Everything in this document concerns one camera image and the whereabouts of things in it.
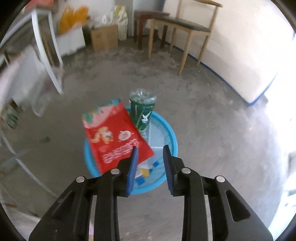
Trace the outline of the white cardboard box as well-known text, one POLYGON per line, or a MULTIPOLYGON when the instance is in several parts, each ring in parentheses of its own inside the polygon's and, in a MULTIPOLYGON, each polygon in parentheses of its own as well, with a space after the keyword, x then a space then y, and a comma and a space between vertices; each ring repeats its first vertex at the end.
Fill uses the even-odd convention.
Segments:
POLYGON ((75 28, 69 32, 56 37, 60 55, 72 55, 78 50, 86 47, 82 28, 75 28))

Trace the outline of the red plastic bag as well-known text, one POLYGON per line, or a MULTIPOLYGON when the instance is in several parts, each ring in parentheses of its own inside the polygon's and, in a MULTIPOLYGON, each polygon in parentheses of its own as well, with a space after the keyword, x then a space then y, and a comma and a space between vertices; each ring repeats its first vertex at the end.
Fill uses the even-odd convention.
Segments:
POLYGON ((31 0, 25 6, 25 11, 29 11, 35 7, 52 8, 55 6, 54 0, 31 0))

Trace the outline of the white mattress blue trim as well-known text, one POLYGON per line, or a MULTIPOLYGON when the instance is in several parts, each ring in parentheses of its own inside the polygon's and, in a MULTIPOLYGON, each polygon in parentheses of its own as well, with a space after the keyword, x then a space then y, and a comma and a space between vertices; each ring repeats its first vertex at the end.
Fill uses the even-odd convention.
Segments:
POLYGON ((278 74, 293 35, 271 1, 221 1, 201 63, 253 105, 278 74))

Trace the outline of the blue plastic waste basket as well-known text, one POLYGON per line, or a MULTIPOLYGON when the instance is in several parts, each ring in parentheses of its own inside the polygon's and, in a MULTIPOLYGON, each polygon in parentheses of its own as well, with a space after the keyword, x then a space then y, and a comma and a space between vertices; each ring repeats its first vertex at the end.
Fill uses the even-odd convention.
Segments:
POLYGON ((154 155, 145 161, 151 164, 158 161, 159 165, 154 168, 144 184, 137 185, 136 182, 134 182, 131 195, 149 192, 166 181, 166 172, 163 161, 163 147, 165 145, 169 147, 171 155, 175 157, 178 155, 178 143, 173 129, 169 123, 156 112, 151 114, 149 125, 147 127, 147 139, 145 140, 154 151, 154 155))

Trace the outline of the white side table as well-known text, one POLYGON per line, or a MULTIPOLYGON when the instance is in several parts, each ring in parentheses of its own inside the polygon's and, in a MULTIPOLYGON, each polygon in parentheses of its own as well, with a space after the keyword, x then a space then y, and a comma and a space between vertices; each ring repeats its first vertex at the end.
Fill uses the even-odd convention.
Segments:
POLYGON ((17 40, 33 32, 40 60, 59 94, 63 93, 61 77, 54 71, 63 70, 63 61, 58 49, 53 27, 52 10, 46 7, 34 7, 19 14, 12 22, 1 41, 1 53, 13 47, 17 40))

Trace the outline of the blue wrapper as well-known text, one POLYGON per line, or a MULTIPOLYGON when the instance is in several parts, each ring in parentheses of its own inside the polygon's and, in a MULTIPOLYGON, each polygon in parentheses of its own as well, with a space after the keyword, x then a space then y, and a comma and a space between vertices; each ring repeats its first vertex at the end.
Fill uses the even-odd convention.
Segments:
POLYGON ((137 185, 142 185, 145 183, 146 179, 149 177, 149 175, 152 173, 154 168, 156 168, 159 165, 158 161, 153 162, 152 164, 145 161, 140 163, 137 166, 137 171, 135 174, 135 182, 137 185))

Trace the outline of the white bags on box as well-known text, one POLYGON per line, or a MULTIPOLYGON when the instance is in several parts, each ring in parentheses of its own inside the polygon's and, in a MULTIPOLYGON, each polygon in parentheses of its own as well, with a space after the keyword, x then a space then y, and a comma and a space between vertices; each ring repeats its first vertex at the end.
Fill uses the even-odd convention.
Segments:
POLYGON ((92 20, 93 28, 110 25, 117 25, 117 35, 120 41, 127 39, 128 15, 125 6, 116 5, 109 14, 97 16, 92 20))

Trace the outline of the yellow plastic bag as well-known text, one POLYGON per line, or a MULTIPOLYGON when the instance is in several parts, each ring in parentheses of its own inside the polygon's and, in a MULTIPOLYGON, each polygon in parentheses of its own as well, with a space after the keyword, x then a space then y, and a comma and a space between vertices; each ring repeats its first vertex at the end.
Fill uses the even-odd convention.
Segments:
POLYGON ((88 20, 88 12, 87 6, 81 6, 77 10, 74 10, 71 6, 66 6, 58 25, 58 34, 65 34, 73 27, 84 26, 88 20))

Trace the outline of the orange white medicine box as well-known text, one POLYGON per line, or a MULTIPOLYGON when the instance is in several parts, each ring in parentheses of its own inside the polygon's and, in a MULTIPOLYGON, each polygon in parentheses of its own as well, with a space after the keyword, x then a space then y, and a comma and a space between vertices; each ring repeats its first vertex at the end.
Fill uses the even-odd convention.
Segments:
POLYGON ((140 168, 139 171, 140 171, 140 175, 141 175, 142 177, 144 177, 145 179, 146 179, 146 178, 150 175, 150 173, 151 173, 151 170, 150 170, 150 169, 146 169, 146 168, 140 168))

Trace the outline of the red snack bag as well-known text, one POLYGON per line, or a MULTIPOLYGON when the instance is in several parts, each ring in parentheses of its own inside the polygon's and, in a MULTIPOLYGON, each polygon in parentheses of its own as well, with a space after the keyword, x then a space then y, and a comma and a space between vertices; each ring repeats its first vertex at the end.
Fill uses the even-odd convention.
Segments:
POLYGON ((140 135, 120 99, 114 99, 82 114, 88 143, 100 173, 117 167, 138 148, 138 164, 154 155, 140 135))

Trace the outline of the wooden chair dark seat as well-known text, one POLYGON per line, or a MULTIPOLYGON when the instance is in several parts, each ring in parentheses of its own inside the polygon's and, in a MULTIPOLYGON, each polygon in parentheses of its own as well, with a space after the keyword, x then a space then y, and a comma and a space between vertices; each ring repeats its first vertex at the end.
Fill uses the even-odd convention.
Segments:
POLYGON ((189 53, 189 48, 191 45, 191 40, 192 37, 194 36, 205 36, 205 40, 203 42, 203 46, 201 48, 198 60, 197 60, 197 66, 199 66, 199 64, 201 63, 201 59, 203 58, 205 49, 207 47, 208 41, 210 39, 214 24, 215 24, 215 20, 217 17, 217 13, 218 13, 218 9, 222 8, 223 5, 220 3, 217 3, 215 1, 199 1, 199 3, 202 4, 207 4, 207 5, 211 5, 214 6, 214 11, 213 11, 213 15, 211 17, 211 21, 210 21, 210 25, 209 27, 204 27, 203 25, 199 25, 197 23, 193 23, 191 21, 185 20, 180 18, 180 14, 181 14, 181 8, 182 8, 182 1, 178 2, 178 8, 177 8, 177 13, 175 17, 172 16, 155 16, 153 18, 151 18, 151 26, 150 26, 150 30, 149 30, 149 43, 148 43, 148 57, 150 58, 152 55, 152 45, 153 45, 153 39, 154 39, 154 28, 156 24, 162 24, 164 25, 164 30, 163 30, 163 35, 162 35, 162 39, 161 39, 161 47, 164 47, 165 44, 165 40, 166 40, 166 34, 167 34, 167 30, 168 27, 172 27, 173 28, 173 33, 171 36, 171 43, 170 43, 170 51, 172 51, 174 45, 175 45, 175 41, 176 41, 176 33, 177 30, 181 30, 185 33, 187 33, 187 39, 186 39, 186 43, 185 43, 185 47, 183 50, 183 55, 182 55, 182 60, 178 69, 178 75, 180 76, 182 74, 182 71, 184 69, 185 63, 186 63, 186 59, 189 53))

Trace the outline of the dark wooden stool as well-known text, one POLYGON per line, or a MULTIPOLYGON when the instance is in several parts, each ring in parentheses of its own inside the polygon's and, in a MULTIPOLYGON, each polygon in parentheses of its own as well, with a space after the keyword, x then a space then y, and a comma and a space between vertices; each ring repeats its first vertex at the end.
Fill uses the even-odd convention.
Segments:
POLYGON ((133 13, 133 41, 137 43, 137 48, 142 50, 142 39, 145 27, 150 27, 151 19, 160 16, 169 16, 170 13, 162 11, 141 11, 135 10, 133 13))

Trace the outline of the brown cardboard box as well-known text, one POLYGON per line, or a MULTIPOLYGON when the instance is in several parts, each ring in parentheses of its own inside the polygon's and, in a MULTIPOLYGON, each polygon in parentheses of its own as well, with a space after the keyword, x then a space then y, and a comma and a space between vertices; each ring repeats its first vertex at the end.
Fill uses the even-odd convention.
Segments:
POLYGON ((91 43, 95 52, 118 47, 117 25, 103 26, 90 30, 91 43))

